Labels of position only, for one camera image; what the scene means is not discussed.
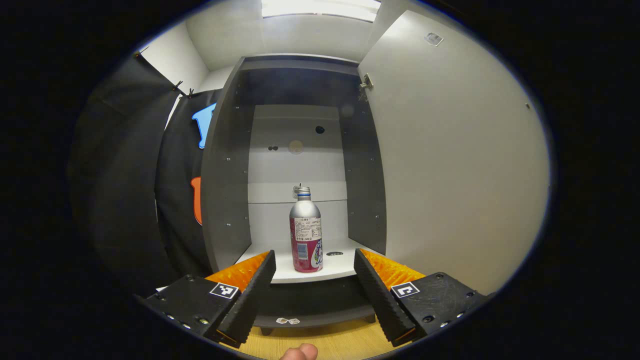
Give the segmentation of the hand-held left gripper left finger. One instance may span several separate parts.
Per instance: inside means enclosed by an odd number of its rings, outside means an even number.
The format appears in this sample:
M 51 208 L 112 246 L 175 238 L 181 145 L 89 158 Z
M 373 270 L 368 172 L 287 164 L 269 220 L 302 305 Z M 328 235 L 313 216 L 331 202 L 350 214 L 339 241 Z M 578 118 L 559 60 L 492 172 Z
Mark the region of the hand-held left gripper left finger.
M 196 337 L 238 349 L 249 337 L 276 269 L 275 252 L 269 250 L 210 276 L 185 275 L 135 299 Z

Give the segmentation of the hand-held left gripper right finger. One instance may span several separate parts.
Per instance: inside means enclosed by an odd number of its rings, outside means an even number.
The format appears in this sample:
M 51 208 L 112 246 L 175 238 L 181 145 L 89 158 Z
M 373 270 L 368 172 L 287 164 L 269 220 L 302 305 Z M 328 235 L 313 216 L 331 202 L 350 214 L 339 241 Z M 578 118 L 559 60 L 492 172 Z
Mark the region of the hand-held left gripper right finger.
M 432 337 L 490 299 L 444 272 L 424 275 L 363 248 L 354 251 L 353 267 L 394 347 Z

